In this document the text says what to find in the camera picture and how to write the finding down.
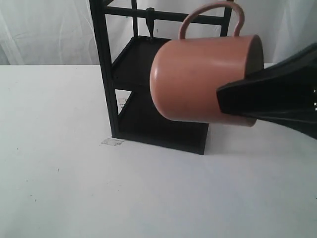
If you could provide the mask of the white backdrop curtain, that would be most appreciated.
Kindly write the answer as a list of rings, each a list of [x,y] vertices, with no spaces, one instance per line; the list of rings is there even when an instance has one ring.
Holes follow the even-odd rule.
[[[214,0],[137,0],[138,9],[191,13]],[[258,34],[264,62],[277,63],[317,42],[316,0],[235,0],[241,35]],[[133,36],[131,17],[106,16],[112,61]],[[180,22],[155,21],[155,36],[175,39]],[[186,37],[216,37],[220,26],[191,24]],[[88,0],[1,0],[0,64],[99,64]]]

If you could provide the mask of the pink ceramic mug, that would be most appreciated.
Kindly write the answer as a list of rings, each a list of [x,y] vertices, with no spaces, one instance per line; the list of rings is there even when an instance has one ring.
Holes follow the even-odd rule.
[[[187,39],[189,24],[201,13],[227,7],[236,12],[233,35]],[[245,21],[242,8],[231,1],[216,1],[189,14],[178,39],[164,44],[152,63],[150,93],[158,112],[173,121],[192,121],[253,126],[255,119],[224,114],[216,91],[263,69],[262,41],[258,35],[241,36]]]

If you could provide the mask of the clear tape piece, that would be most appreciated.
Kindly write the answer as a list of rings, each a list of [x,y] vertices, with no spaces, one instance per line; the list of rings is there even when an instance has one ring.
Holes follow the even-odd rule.
[[[101,144],[109,145],[109,146],[118,146],[118,145],[121,145],[122,143],[123,143],[122,140],[114,139],[114,138],[107,138],[101,142]]]

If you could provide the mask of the black two-tier shelf rack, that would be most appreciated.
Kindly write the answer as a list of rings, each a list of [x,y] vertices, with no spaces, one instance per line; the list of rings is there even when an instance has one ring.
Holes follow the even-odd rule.
[[[167,39],[154,36],[150,40],[146,9],[138,9],[136,1],[130,8],[122,8],[110,6],[108,0],[92,0],[90,12],[113,138],[204,154],[209,128],[206,123],[170,121],[154,107],[150,70]],[[133,37],[116,59],[111,58],[106,15],[132,18]],[[155,10],[154,18],[181,22],[186,14]]]

